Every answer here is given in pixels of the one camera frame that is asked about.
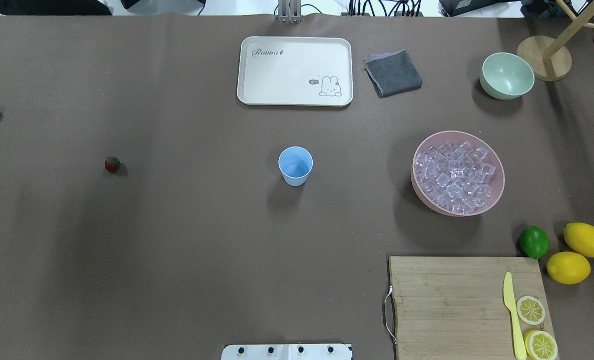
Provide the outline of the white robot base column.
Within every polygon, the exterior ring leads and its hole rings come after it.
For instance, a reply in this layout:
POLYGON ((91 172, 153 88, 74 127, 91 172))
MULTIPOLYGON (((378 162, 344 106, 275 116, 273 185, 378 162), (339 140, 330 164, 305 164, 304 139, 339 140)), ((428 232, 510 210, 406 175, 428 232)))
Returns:
POLYGON ((350 344, 231 344, 224 347, 222 360, 352 360, 350 344))

